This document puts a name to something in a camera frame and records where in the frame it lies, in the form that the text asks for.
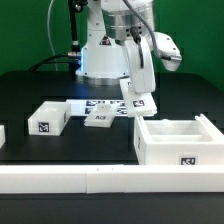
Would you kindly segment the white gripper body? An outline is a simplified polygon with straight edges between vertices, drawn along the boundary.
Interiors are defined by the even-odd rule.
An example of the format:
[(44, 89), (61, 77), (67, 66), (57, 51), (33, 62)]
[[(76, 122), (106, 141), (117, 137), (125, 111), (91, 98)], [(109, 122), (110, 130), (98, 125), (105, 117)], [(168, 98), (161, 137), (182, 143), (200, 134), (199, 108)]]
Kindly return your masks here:
[(137, 94), (151, 93), (155, 90), (155, 76), (151, 50), (147, 40), (142, 37), (139, 44), (133, 39), (124, 42), (129, 77)]

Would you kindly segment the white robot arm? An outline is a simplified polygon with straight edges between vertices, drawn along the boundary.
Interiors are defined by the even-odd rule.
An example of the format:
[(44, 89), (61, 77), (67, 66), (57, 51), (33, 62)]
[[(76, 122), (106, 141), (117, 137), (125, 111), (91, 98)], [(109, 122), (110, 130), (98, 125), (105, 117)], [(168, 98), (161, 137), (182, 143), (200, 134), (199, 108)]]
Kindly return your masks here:
[(77, 76), (95, 85), (129, 81), (138, 94), (155, 90), (151, 56), (153, 0), (86, 0), (87, 42)]

